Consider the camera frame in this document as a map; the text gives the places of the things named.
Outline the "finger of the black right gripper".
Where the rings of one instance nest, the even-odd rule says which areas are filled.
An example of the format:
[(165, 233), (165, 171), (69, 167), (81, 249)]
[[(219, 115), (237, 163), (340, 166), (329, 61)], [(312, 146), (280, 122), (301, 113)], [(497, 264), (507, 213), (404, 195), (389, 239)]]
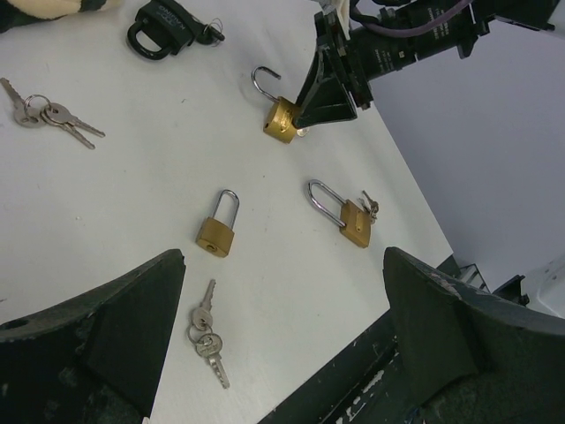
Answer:
[(298, 98), (292, 123), (296, 128), (346, 122), (358, 117), (336, 55), (317, 49)]

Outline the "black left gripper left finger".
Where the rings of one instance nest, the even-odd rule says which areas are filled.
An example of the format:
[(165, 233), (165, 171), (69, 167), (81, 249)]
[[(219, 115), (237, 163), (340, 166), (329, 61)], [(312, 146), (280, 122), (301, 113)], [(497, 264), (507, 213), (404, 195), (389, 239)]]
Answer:
[(167, 250), (106, 284), (1, 326), (3, 423), (150, 417), (185, 279)]

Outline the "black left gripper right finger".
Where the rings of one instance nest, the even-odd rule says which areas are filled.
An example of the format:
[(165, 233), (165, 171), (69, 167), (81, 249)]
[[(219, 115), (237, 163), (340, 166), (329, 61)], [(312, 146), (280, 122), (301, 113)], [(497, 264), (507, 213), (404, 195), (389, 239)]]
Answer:
[(383, 279), (427, 423), (562, 423), (564, 320), (452, 278), (398, 247)]

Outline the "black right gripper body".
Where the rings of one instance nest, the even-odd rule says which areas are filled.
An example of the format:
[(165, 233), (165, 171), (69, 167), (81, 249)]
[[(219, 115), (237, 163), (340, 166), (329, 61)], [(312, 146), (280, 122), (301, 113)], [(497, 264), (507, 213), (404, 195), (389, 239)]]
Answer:
[(363, 71), (359, 54), (353, 49), (352, 42), (345, 37), (342, 25), (335, 11), (329, 14), (318, 12), (314, 16), (316, 29), (316, 51), (325, 49), (336, 55), (343, 67), (346, 87), (356, 109), (367, 110), (373, 101), (373, 95), (365, 72)]

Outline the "small brass padlock top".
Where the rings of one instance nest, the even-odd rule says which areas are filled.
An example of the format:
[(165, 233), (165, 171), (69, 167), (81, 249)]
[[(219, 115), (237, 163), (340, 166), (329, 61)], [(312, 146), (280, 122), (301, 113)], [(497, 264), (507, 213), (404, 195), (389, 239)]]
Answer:
[(251, 80), (255, 88), (273, 103), (265, 118), (263, 132), (284, 144), (290, 144), (298, 135), (298, 129), (294, 126), (293, 119), (299, 112), (299, 107), (288, 99), (282, 96), (275, 97), (263, 89), (257, 80), (259, 72), (265, 72), (278, 80), (281, 75), (266, 66), (257, 66), (251, 73)]

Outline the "small brass padlock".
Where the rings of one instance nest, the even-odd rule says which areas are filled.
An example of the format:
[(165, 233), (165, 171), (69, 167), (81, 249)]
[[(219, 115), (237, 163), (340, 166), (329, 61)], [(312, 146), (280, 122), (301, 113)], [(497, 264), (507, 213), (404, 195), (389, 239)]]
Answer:
[(259, 72), (265, 72), (278, 80), (281, 75), (266, 66), (257, 66), (251, 73), (251, 80), (255, 88), (273, 103), (265, 118), (263, 132), (284, 144), (290, 144), (298, 135), (298, 129), (294, 126), (293, 119), (299, 112), (299, 107), (288, 99), (282, 96), (275, 97), (263, 89), (257, 80)]
[[(216, 214), (225, 196), (230, 197), (233, 201), (232, 215), (228, 224), (216, 219)], [(222, 190), (212, 215), (208, 216), (200, 226), (196, 244), (216, 257), (224, 258), (228, 256), (235, 236), (234, 226), (239, 206), (240, 199), (234, 191), (230, 189)]]

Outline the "small padlock keys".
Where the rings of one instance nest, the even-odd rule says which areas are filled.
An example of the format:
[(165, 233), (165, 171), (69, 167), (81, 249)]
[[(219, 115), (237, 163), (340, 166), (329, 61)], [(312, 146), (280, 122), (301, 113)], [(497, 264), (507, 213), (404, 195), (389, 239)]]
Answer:
[(222, 363), (222, 337), (214, 332), (212, 299), (216, 281), (211, 279), (200, 304), (191, 311), (191, 321), (186, 335), (195, 352), (211, 367), (222, 387), (230, 388), (230, 380)]

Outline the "long shackle padlock keys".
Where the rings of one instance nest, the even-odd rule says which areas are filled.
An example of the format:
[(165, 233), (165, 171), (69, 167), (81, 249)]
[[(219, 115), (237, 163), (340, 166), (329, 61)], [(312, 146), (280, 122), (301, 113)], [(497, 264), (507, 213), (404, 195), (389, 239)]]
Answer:
[(375, 224), (380, 210), (379, 202), (372, 199), (365, 190), (362, 191), (362, 196), (358, 200), (363, 210), (369, 215), (371, 224)]

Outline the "brass padlock long shackle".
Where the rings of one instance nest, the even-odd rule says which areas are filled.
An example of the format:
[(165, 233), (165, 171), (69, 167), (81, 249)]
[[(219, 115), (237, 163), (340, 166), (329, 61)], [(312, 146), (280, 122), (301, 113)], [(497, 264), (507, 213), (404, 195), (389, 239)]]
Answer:
[[(319, 188), (339, 204), (339, 216), (332, 213), (316, 199), (313, 192), (314, 188)], [(371, 209), (361, 208), (353, 201), (345, 200), (337, 192), (318, 179), (311, 179), (306, 183), (306, 192), (311, 204), (321, 212), (322, 215), (332, 221), (345, 238), (357, 247), (369, 247), (373, 226)]]

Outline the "black padlock keys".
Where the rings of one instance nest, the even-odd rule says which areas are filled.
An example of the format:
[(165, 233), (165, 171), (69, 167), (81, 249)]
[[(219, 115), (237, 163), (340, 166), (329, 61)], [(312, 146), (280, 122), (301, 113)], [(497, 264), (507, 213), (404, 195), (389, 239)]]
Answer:
[(217, 46), (224, 41), (223, 24), (218, 18), (203, 26), (202, 32), (196, 36), (196, 42), (205, 46)]

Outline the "black padlock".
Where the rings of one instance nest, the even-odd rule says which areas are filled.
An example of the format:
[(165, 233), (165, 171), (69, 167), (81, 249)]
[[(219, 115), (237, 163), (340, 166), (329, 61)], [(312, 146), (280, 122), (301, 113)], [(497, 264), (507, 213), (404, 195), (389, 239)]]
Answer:
[[(196, 41), (203, 26), (180, 3), (173, 0), (153, 0), (142, 6), (134, 23), (127, 31), (129, 46), (142, 57), (158, 61), (168, 55), (177, 55), (184, 47)], [(158, 47), (151, 50), (138, 40), (145, 34)]]

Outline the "large padlock keys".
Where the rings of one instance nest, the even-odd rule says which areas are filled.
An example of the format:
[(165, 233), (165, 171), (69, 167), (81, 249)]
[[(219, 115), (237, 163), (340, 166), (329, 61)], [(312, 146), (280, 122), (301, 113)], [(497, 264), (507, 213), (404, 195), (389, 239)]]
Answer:
[(81, 130), (100, 138), (106, 136), (105, 132), (84, 122), (73, 115), (63, 104), (52, 102), (47, 96), (29, 95), (23, 98), (6, 78), (1, 78), (1, 87), (11, 99), (13, 120), (22, 127), (37, 129), (48, 125), (59, 128), (91, 150), (95, 149), (95, 144)]

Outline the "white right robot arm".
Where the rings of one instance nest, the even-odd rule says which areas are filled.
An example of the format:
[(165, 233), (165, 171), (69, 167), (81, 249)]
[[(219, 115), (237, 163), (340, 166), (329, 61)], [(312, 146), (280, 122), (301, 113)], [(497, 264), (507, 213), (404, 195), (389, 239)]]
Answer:
[(293, 124), (298, 129), (356, 118), (371, 106), (372, 80), (448, 49), (471, 55), (494, 20), (564, 33), (562, 1), (382, 1), (377, 15), (355, 1), (323, 1), (316, 48)]

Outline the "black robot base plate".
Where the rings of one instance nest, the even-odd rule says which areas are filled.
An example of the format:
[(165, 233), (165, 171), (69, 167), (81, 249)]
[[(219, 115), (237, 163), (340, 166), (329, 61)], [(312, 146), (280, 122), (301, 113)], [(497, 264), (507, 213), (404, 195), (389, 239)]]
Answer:
[(480, 423), (483, 352), (471, 319), (490, 292), (386, 249), (390, 308), (264, 418), (265, 423)]

